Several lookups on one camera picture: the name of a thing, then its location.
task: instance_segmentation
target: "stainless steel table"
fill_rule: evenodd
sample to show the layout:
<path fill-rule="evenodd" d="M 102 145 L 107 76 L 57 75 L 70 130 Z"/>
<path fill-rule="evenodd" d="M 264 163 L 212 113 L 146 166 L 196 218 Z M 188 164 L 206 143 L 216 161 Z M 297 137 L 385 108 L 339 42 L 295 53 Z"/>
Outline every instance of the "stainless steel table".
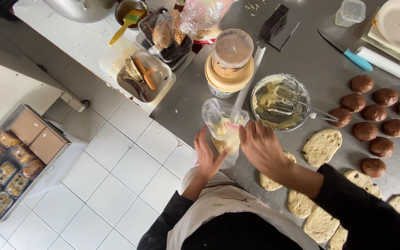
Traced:
<path fill-rule="evenodd" d="M 381 6 L 386 0 L 364 0 L 364 2 L 367 5 L 366 17 L 368 17 L 377 6 Z M 256 3 L 261 6 L 257 11 L 245 8 L 245 5 L 252 4 L 255 6 Z M 281 3 L 305 20 L 280 53 L 257 37 L 256 34 L 264 21 Z M 327 112 L 339 107 L 345 95 L 353 93 L 350 88 L 350 81 L 357 75 L 368 74 L 375 80 L 374 89 L 363 94 L 367 100 L 367 105 L 374 103 L 372 94 L 380 88 L 393 88 L 400 95 L 400 79 L 375 66 L 373 66 L 371 72 L 363 70 L 336 48 L 333 48 L 317 32 L 317 29 L 323 30 L 352 51 L 360 46 L 366 46 L 384 55 L 379 49 L 360 40 L 367 20 L 349 28 L 335 25 L 335 14 L 340 4 L 341 1 L 338 0 L 266 0 L 264 2 L 261 0 L 241 0 L 231 6 L 220 25 L 220 29 L 239 28 L 253 38 L 255 48 L 257 46 L 267 47 L 253 85 L 270 74 L 291 74 L 307 87 L 312 105 Z M 208 82 L 204 75 L 204 63 L 211 51 L 212 46 L 209 45 L 199 52 L 151 113 L 151 117 L 160 125 L 192 148 L 195 134 L 204 126 L 201 117 L 203 102 L 214 97 L 208 88 Z M 236 96 L 228 98 L 226 101 L 233 104 Z M 386 120 L 400 119 L 400 115 L 395 112 L 395 107 L 387 108 L 388 117 Z M 251 114 L 253 120 L 255 119 L 251 112 L 249 96 L 243 105 L 243 109 Z M 341 173 L 348 169 L 360 170 L 360 163 L 364 158 L 374 157 L 370 153 L 370 142 L 359 141 L 353 136 L 354 124 L 364 121 L 364 118 L 360 113 L 353 113 L 352 117 L 348 126 L 338 128 L 343 136 L 342 146 L 329 162 Z M 381 131 L 382 124 L 382 122 L 376 123 L 380 131 L 379 136 L 387 137 Z M 283 149 L 295 155 L 299 165 L 316 170 L 304 161 L 301 150 L 306 139 L 314 132 L 325 128 L 336 127 L 323 120 L 308 119 L 300 128 L 291 132 L 277 133 L 277 136 Z M 384 200 L 388 200 L 393 194 L 400 194 L 400 138 L 392 138 L 391 140 L 394 142 L 394 153 L 390 158 L 382 159 L 387 165 L 387 174 L 382 178 L 374 179 L 382 191 Z M 298 225 L 303 225 L 304 219 L 299 219 L 289 212 L 287 206 L 288 188 L 282 187 L 270 192 L 264 190 L 259 185 L 259 172 L 248 162 L 242 151 L 240 151 L 236 166 L 224 169 L 223 172 L 272 209 L 285 214 Z"/>

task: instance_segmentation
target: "cardboard box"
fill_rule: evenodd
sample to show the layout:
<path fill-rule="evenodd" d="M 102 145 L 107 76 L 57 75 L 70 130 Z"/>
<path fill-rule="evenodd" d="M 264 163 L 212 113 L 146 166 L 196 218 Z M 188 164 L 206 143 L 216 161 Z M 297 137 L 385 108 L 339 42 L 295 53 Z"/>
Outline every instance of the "cardboard box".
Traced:
<path fill-rule="evenodd" d="M 32 143 L 32 145 L 30 145 L 30 150 L 33 151 L 45 164 L 49 164 L 65 144 L 66 143 L 50 128 L 46 128 Z"/>
<path fill-rule="evenodd" d="M 10 130 L 16 134 L 25 145 L 30 146 L 45 128 L 46 125 L 42 123 L 42 121 L 36 118 L 30 111 L 26 110 L 10 127 Z"/>

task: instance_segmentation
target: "white apron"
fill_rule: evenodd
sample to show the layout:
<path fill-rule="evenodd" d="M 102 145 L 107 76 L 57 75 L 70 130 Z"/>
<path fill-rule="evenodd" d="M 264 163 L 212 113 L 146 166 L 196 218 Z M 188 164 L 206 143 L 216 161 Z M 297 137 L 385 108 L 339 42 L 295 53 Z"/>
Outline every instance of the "white apron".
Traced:
<path fill-rule="evenodd" d="M 185 174 L 178 189 L 179 194 L 183 193 L 197 172 L 196 167 Z M 303 250 L 319 250 L 318 244 L 297 224 L 239 188 L 222 172 L 218 172 L 208 182 L 199 199 L 168 232 L 166 249 L 180 250 L 184 240 L 209 220 L 224 213 L 238 212 L 256 213 L 279 232 L 296 242 Z"/>

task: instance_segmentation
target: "kitchen knife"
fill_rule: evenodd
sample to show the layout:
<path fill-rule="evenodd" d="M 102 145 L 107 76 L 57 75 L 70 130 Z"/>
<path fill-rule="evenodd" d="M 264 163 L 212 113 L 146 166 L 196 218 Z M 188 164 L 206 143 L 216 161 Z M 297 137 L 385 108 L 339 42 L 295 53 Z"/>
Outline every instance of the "kitchen knife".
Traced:
<path fill-rule="evenodd" d="M 344 53 L 350 60 L 352 60 L 355 64 L 361 66 L 362 68 L 372 71 L 373 67 L 371 64 L 367 62 L 367 60 L 363 59 L 362 57 L 354 54 L 350 51 L 349 48 L 344 47 L 342 44 L 338 43 L 334 38 L 330 37 L 329 35 L 323 33 L 320 30 L 317 30 L 328 42 L 330 42 L 334 47 L 338 48 L 340 51 Z"/>

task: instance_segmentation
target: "person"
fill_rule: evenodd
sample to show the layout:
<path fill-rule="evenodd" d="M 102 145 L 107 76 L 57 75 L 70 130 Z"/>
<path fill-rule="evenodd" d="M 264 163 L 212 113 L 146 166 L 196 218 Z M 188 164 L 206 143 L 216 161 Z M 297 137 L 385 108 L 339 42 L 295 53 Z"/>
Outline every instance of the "person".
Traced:
<path fill-rule="evenodd" d="M 137 250 L 321 248 L 297 224 L 219 172 L 202 128 L 194 146 L 198 167 L 186 173 Z M 400 249 L 400 214 L 325 164 L 317 172 L 288 160 L 274 130 L 262 122 L 239 127 L 243 153 L 270 179 L 310 197 L 348 230 L 345 250 Z"/>

